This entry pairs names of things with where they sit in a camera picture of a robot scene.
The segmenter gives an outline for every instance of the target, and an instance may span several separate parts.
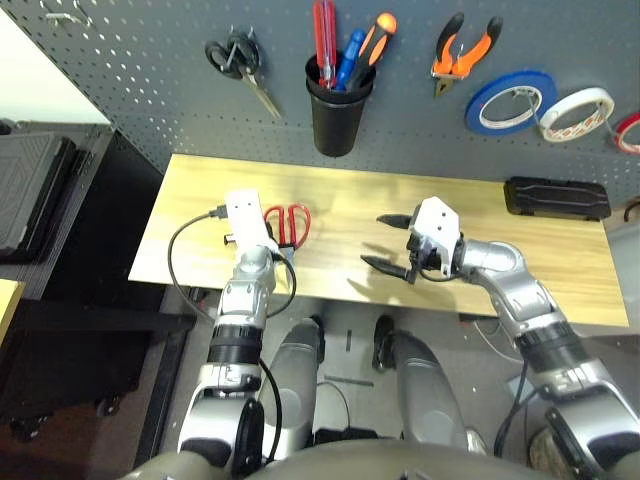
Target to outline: blue tape roll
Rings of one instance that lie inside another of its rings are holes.
[[[465,111],[465,121],[469,130],[482,135],[507,135],[535,124],[536,120],[530,109],[502,121],[492,121],[482,116],[483,110],[492,100],[515,89],[522,89],[536,96],[533,102],[537,107],[538,118],[558,100],[558,92],[551,75],[536,70],[509,73],[488,83],[473,96]]]

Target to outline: pegboard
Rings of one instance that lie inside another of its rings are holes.
[[[590,86],[616,101],[615,124],[640,106],[637,0],[337,0],[339,43],[384,10],[398,32],[381,61],[353,151],[333,159],[313,144],[304,64],[314,53],[311,0],[79,0],[89,28],[53,28],[39,1],[2,8],[161,171],[172,152],[357,170],[503,180],[512,175],[597,181],[616,205],[640,192],[640,158],[619,152],[604,127],[563,144],[535,127],[501,137],[471,133],[465,107],[487,82],[515,70],[550,73],[560,97]],[[74,14],[72,0],[45,0]],[[472,75],[439,98],[429,77],[436,39],[457,11],[468,50],[493,15],[500,39]],[[274,120],[249,88],[221,76],[203,46],[253,26],[259,81],[280,108]]]

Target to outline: black cup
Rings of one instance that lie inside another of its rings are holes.
[[[338,62],[342,54],[337,54]],[[371,94],[376,69],[372,68],[362,80],[360,87],[347,92],[329,90],[318,84],[320,69],[316,56],[305,66],[307,90],[311,96],[311,116],[313,118],[313,142],[323,155],[341,157],[353,148],[358,134],[364,102]]]

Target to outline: black case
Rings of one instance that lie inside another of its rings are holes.
[[[75,153],[55,133],[0,136],[0,263],[36,256]]]
[[[595,221],[611,215],[607,191],[598,183],[512,177],[504,199],[514,215]]]

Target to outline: screwdriver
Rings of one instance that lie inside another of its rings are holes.
[[[313,4],[313,28],[316,38],[316,61],[320,68],[318,83],[331,89],[336,82],[336,7],[331,0]]]
[[[351,77],[351,72],[356,65],[360,48],[366,36],[367,34],[360,28],[356,28],[351,34],[349,45],[347,45],[344,56],[342,57],[342,62],[340,63],[340,70],[338,70],[338,74],[336,75],[336,90],[344,91],[347,89],[346,83]]]
[[[389,40],[396,33],[398,21],[392,14],[385,12],[378,15],[376,23],[371,26],[367,33],[367,38],[360,48],[358,61],[353,69],[351,78],[347,82],[347,90],[353,90],[360,87],[362,80],[367,76],[382,53],[387,48]]]

